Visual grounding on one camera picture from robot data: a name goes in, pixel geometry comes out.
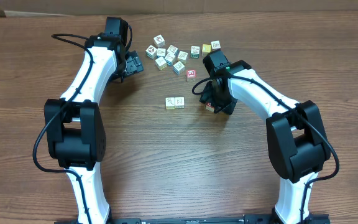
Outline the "yellow top picture block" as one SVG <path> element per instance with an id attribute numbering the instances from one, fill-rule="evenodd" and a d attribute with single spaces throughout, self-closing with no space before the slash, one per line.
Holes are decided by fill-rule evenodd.
<path id="1" fill-rule="evenodd" d="M 185 107 L 185 98 L 184 97 L 175 97 L 175 108 L 183 109 Z"/>

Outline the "plain wooden picture block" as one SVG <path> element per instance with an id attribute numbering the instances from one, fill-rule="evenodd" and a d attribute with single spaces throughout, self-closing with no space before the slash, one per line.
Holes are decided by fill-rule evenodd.
<path id="1" fill-rule="evenodd" d="M 175 98 L 174 97 L 166 97 L 165 107 L 167 110 L 174 110 L 175 109 Z"/>

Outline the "red E block front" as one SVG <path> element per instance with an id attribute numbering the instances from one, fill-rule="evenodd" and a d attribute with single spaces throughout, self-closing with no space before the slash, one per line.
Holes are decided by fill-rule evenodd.
<path id="1" fill-rule="evenodd" d="M 214 107 L 212 106 L 211 103 L 206 103 L 206 109 L 207 109 L 208 111 L 214 112 Z"/>

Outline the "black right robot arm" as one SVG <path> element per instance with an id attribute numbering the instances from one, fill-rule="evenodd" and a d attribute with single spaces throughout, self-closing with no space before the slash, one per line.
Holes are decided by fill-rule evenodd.
<path id="1" fill-rule="evenodd" d="M 200 102 L 217 114 L 232 114 L 238 101 L 264 120 L 268 156 L 280 176 L 278 201 L 271 215 L 249 215 L 245 223 L 329 223 L 328 215 L 308 210 L 313 184 L 324 163 L 334 155 L 319 108 L 312 101 L 299 103 L 265 83 L 245 61 L 231 63 L 221 50 L 203 59 L 209 74 Z"/>

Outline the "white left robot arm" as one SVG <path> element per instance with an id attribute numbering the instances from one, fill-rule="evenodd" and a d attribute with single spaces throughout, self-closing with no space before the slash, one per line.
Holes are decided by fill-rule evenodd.
<path id="1" fill-rule="evenodd" d="M 45 126 L 51 158 L 58 161 L 58 173 L 65 173 L 73 187 L 78 218 L 75 223 L 112 223 L 101 180 L 101 161 L 106 151 L 99 102 L 108 83 L 123 82 L 143 71 L 135 51 L 130 51 L 132 28 L 120 17 L 108 17 L 104 32 L 85 38 L 83 63 L 75 79 L 59 99 L 44 106 Z"/>

